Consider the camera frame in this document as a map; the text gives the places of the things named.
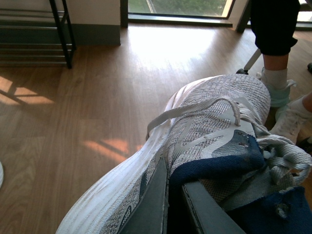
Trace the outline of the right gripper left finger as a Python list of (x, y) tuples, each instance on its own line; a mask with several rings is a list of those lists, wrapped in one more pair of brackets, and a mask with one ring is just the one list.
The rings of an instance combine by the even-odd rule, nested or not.
[(161, 158), (138, 206), (118, 233), (165, 234), (168, 208), (168, 169)]

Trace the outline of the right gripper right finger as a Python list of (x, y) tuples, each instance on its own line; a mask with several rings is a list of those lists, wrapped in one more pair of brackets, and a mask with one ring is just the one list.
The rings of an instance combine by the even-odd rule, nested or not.
[(243, 234), (200, 182), (182, 185), (192, 234)]

